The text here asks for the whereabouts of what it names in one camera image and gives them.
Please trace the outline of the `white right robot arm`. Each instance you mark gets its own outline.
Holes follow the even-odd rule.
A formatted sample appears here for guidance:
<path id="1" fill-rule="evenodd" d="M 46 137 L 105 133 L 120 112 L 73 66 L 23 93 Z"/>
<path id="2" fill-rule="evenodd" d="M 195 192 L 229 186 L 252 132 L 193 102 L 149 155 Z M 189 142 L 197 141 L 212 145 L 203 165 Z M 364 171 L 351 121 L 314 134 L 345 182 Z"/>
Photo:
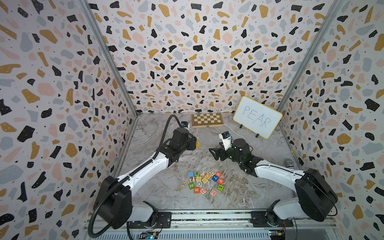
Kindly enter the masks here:
<path id="1" fill-rule="evenodd" d="M 219 148 L 210 148 L 209 151 L 215 160 L 229 159 L 246 174 L 271 180 L 296 193 L 294 198 L 274 201 L 262 217 L 262 223 L 274 227 L 284 220 L 301 217 L 322 222 L 337 209 L 338 196 L 314 169 L 301 171 L 272 164 L 254 156 L 244 139 L 224 139 Z"/>

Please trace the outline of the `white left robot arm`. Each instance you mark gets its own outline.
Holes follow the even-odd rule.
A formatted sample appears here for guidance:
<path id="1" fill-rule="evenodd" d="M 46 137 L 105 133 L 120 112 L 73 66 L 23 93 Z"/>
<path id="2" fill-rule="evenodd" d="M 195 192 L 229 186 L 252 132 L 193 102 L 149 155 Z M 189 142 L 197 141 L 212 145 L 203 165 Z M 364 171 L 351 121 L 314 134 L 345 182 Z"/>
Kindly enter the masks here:
<path id="1" fill-rule="evenodd" d="M 117 178 L 105 178 L 91 215 L 88 234 L 96 238 L 109 228 L 118 229 L 135 222 L 152 228 L 157 224 L 158 209 L 148 202 L 134 204 L 133 196 L 157 173 L 176 163 L 185 151 L 196 149 L 197 138 L 186 128 L 177 128 L 172 138 L 160 145 L 155 155 Z"/>

